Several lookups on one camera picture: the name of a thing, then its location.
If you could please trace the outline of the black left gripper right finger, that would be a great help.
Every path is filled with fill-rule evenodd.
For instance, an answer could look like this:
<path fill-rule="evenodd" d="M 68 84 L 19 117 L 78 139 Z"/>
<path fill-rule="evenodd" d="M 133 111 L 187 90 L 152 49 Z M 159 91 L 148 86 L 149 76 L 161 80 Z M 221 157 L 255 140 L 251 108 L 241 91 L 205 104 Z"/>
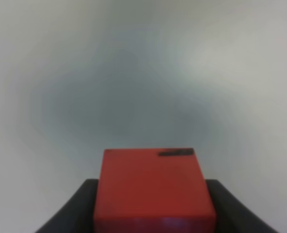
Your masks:
<path fill-rule="evenodd" d="M 216 233 L 275 233 L 243 205 L 218 180 L 207 179 L 206 184 L 216 210 Z"/>

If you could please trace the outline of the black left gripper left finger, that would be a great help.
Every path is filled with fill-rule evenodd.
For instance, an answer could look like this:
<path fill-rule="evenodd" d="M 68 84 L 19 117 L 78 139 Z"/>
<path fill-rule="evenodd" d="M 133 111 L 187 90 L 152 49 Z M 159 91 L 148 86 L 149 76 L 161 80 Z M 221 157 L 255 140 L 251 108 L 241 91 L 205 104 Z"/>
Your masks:
<path fill-rule="evenodd" d="M 37 233 L 93 233 L 97 179 L 87 179 L 68 202 Z"/>

